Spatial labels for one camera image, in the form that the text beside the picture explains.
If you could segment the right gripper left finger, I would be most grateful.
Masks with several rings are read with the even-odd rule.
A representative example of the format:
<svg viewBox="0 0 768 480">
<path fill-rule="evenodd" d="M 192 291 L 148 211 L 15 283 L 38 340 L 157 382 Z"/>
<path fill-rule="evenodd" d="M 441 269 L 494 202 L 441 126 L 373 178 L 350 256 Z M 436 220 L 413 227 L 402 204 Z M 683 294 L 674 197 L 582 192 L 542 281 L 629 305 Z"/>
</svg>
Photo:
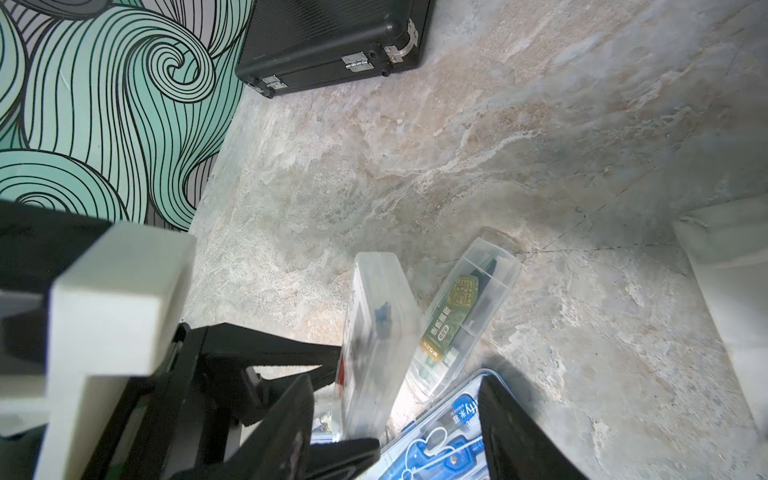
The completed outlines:
<svg viewBox="0 0 768 480">
<path fill-rule="evenodd" d="M 313 388 L 302 374 L 225 462 L 173 475 L 175 479 L 301 479 L 307 471 Z"/>
</svg>

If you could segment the white canvas bag yellow handles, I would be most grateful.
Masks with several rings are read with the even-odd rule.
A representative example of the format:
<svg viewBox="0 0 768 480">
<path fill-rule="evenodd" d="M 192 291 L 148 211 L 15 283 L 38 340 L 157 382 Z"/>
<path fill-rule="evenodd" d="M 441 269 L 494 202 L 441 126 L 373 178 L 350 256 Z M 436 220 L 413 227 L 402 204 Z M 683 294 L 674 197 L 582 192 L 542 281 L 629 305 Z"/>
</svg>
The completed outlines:
<svg viewBox="0 0 768 480">
<path fill-rule="evenodd" d="M 760 436 L 767 436 L 767 196 L 673 223 Z"/>
</svg>

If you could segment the clear case red label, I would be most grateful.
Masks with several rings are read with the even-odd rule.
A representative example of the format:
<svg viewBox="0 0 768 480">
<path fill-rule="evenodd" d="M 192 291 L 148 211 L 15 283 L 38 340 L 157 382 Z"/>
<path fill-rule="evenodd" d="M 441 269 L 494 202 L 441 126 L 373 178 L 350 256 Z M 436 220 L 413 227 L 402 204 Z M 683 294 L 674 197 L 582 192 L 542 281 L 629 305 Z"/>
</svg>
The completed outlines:
<svg viewBox="0 0 768 480">
<path fill-rule="evenodd" d="M 335 380 L 343 440 L 385 442 L 387 423 L 423 328 L 398 257 L 355 256 Z"/>
</svg>

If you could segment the clear case green label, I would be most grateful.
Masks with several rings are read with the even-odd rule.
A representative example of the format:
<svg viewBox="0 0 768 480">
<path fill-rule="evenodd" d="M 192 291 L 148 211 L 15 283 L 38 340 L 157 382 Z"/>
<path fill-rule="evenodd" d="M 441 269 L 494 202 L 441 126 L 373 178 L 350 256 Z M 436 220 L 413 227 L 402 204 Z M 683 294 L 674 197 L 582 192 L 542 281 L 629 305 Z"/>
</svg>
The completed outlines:
<svg viewBox="0 0 768 480">
<path fill-rule="evenodd" d="M 445 393 L 520 275 L 519 244 L 486 227 L 458 257 L 426 310 L 425 330 L 406 375 L 416 401 Z"/>
</svg>

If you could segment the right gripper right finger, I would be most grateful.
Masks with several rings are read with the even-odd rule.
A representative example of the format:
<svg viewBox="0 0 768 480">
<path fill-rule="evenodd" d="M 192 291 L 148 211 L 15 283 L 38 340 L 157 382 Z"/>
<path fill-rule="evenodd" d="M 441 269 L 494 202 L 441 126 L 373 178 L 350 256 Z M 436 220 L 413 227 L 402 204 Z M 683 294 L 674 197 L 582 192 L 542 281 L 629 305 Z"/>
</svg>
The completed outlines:
<svg viewBox="0 0 768 480">
<path fill-rule="evenodd" d="M 520 406 L 502 380 L 487 376 L 478 392 L 478 413 L 491 479 L 583 479 Z"/>
</svg>

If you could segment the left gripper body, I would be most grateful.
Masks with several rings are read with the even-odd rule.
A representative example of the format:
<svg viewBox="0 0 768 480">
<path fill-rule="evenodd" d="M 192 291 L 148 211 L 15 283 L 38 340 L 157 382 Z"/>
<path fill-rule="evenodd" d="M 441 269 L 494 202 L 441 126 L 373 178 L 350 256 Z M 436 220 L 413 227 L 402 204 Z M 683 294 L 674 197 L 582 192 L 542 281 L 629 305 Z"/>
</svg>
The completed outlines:
<svg viewBox="0 0 768 480">
<path fill-rule="evenodd" d="M 129 380 L 83 479 L 175 479 L 225 462 L 302 374 L 314 394 L 336 377 L 341 349 L 222 323 L 173 337 L 170 368 Z M 301 479 L 354 479 L 380 458 L 375 438 L 314 444 Z"/>
</svg>

